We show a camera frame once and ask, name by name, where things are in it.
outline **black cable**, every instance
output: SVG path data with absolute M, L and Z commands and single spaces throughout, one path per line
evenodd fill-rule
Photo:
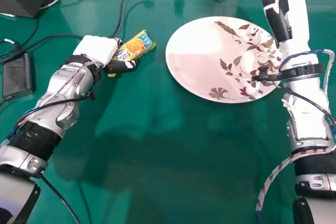
M 67 201 L 64 199 L 64 197 L 58 192 L 58 190 L 44 177 L 42 176 L 41 179 L 46 183 L 46 185 L 57 195 L 57 197 L 63 202 L 63 204 L 67 207 L 73 218 L 75 219 L 77 224 L 80 224 L 80 220 L 78 219 L 77 215 L 73 211 L 73 209 L 70 207 L 70 205 L 67 203 Z
M 18 50 L 18 46 L 17 46 L 18 44 L 17 44 L 16 41 L 14 41 L 12 39 L 7 39 L 7 38 L 0 40 L 0 43 L 4 43 L 4 42 L 7 42 L 7 43 L 10 43 L 10 44 L 13 45 L 13 47 L 14 47 L 14 49 L 12 50 L 13 52 Z
M 14 60 L 18 56 L 20 56 L 22 53 L 24 53 L 27 50 L 29 50 L 30 48 L 33 48 L 33 47 L 37 46 L 38 44 L 40 44 L 40 43 L 42 43 L 42 42 L 44 42 L 46 40 L 55 38 L 55 37 L 73 37 L 73 38 L 83 39 L 83 36 L 76 35 L 76 34 L 53 34 L 53 35 L 49 35 L 47 37 L 44 37 L 43 39 L 40 39 L 40 40 L 36 41 L 35 43 L 31 44 L 28 47 L 21 49 L 20 51 L 14 53 L 13 55 L 8 56 L 7 58 L 5 58 L 3 60 L 0 60 L 0 64 L 6 63 L 6 62 L 11 61 L 11 60 Z
M 0 108 L 2 105 L 4 105 L 6 102 L 8 102 L 12 97 L 6 97 L 2 101 L 0 101 Z
M 124 6 L 124 1 L 125 0 L 121 0 L 120 12 L 119 12 L 119 20 L 118 20 L 117 27 L 116 27 L 116 29 L 114 30 L 114 32 L 111 34 L 111 36 L 109 38 L 113 38 L 117 34 L 117 32 L 118 32 L 118 30 L 120 28 L 121 20 L 122 20 L 122 9 L 123 9 L 123 6 Z
M 114 32 L 112 33 L 112 35 L 109 37 L 109 38 L 113 38 L 119 28 L 120 28 L 120 25 L 121 25 L 121 20 L 122 20 L 122 10 L 123 10 L 123 4 L 124 4 L 124 1 L 125 0 L 121 0 L 121 4 L 120 4 L 120 13 L 119 13 L 119 20 L 118 20 L 118 24 L 117 24 L 117 27 L 116 29 L 114 30 Z M 26 47 L 26 48 L 22 48 L 20 51 L 14 53 L 13 55 L 9 56 L 9 57 L 6 57 L 5 59 L 3 60 L 0 60 L 0 64 L 3 64 L 3 63 L 6 63 L 8 61 L 11 61 L 11 60 L 14 60 L 16 59 L 18 56 L 20 56 L 22 53 L 26 52 L 27 50 L 37 46 L 38 44 L 48 40 L 48 39 L 51 39 L 51 38 L 55 38 L 55 37 L 73 37 L 73 38 L 78 38 L 78 39 L 83 39 L 83 36 L 80 36 L 80 35 L 76 35 L 76 34 L 53 34 L 53 35 L 49 35 L 43 39 L 40 39 L 38 41 L 36 41 L 35 43 L 31 44 L 30 46 Z
M 31 38 L 35 35 L 35 33 L 36 33 L 36 31 L 37 31 L 37 28 L 38 28 L 38 24 L 39 24 L 39 21 L 38 21 L 38 19 L 37 19 L 36 22 L 35 22 L 35 28 L 34 28 L 33 32 L 32 32 L 31 35 L 26 39 L 25 42 L 23 42 L 22 44 L 20 44 L 20 48 L 24 47 L 24 46 L 31 40 Z M 6 56 L 6 55 L 8 55 L 8 54 L 11 54 L 12 52 L 14 52 L 14 50 L 5 52 L 5 53 L 3 53 L 3 54 L 0 55 L 0 58 L 1 58 L 2 56 Z
M 63 104 L 63 103 L 83 101 L 83 100 L 86 100 L 87 98 L 88 97 L 86 96 L 86 97 L 82 97 L 82 98 L 73 98 L 73 99 L 68 99 L 68 100 L 62 100 L 62 101 L 58 101 L 58 102 L 48 103 L 48 104 L 43 105 L 41 107 L 34 108 L 34 109 L 30 110 L 28 113 L 26 113 L 23 116 L 21 116 L 21 118 L 19 120 L 17 120 L 16 125 L 19 122 L 21 122 L 22 120 L 24 120 L 26 117 L 30 116 L 31 114 L 33 114 L 33 113 L 35 113 L 37 111 L 49 108 L 51 106 L 60 105 L 60 104 Z
M 326 111 L 324 108 L 322 108 L 320 105 L 318 105 L 317 103 L 313 102 L 312 100 L 308 99 L 307 97 L 304 97 L 294 91 L 292 91 L 289 88 L 283 88 L 283 87 L 279 87 L 280 89 L 284 90 L 284 92 L 288 93 L 288 94 L 292 94 L 295 95 L 298 98 L 303 99 L 304 101 L 310 103 L 311 105 L 315 106 L 317 109 L 319 109 L 320 111 L 322 111 L 330 120 L 333 124 L 336 123 L 335 118 L 328 112 Z

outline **green table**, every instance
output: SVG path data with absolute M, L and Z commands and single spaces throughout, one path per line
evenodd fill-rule
M 62 0 L 43 13 L 32 41 L 54 33 L 107 36 L 120 0 Z M 336 50 L 336 0 L 307 0 L 310 46 Z M 81 105 L 78 123 L 50 160 L 46 177 L 83 224 L 252 224 L 257 195 L 271 170 L 289 155 L 283 93 L 245 104 L 203 100 L 170 75 L 165 47 L 183 24 L 207 16 L 235 16 L 270 31 L 260 0 L 127 0 L 122 39 L 148 29 L 158 47 L 139 69 L 104 77 L 97 100 Z M 34 20 L 0 17 L 0 38 L 24 41 Z M 78 41 L 57 38 L 32 51 L 36 92 L 1 109 L 0 137 L 34 106 L 50 76 Z M 1 45 L 0 51 L 10 49 Z M 336 111 L 336 74 L 330 80 Z M 265 223 L 293 223 L 296 198 L 290 166 L 267 195 Z M 75 223 L 42 181 L 28 223 Z

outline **robot forearm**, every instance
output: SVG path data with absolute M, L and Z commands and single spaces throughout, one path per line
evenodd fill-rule
M 50 79 L 36 107 L 85 97 L 118 49 L 118 39 L 86 36 Z M 0 148 L 0 223 L 25 223 L 39 195 L 40 178 L 53 150 L 79 117 L 79 102 L 66 102 L 28 116 Z
M 262 0 L 262 3 L 282 52 L 280 77 L 284 71 L 302 70 L 296 76 L 281 78 L 287 81 L 285 87 L 329 111 L 327 92 L 320 89 L 318 73 L 315 70 L 303 73 L 317 66 L 317 56 L 303 54 L 287 60 L 292 55 L 310 51 L 305 0 Z M 292 155 L 320 148 L 331 150 L 334 139 L 324 113 L 291 94 L 285 95 L 283 103 L 290 114 L 287 135 Z M 296 193 L 302 197 L 293 206 L 295 224 L 335 222 L 336 201 L 325 198 L 336 198 L 336 153 L 301 158 L 295 162 L 295 172 Z

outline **yellow snack wrapper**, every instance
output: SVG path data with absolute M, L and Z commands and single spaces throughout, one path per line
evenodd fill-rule
M 155 47 L 156 43 L 153 42 L 148 36 L 147 30 L 142 30 L 118 49 L 118 51 L 112 57 L 112 61 L 131 61 L 134 59 L 140 59 Z M 108 74 L 108 76 L 115 77 L 116 74 L 112 73 Z

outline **white plate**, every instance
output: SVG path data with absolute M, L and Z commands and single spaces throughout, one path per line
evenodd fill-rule
M 281 52 L 259 26 L 232 17 L 207 17 L 179 28 L 166 49 L 176 81 L 193 94 L 215 102 L 243 103 L 262 98 L 276 87 L 252 82 L 258 68 L 278 73 Z

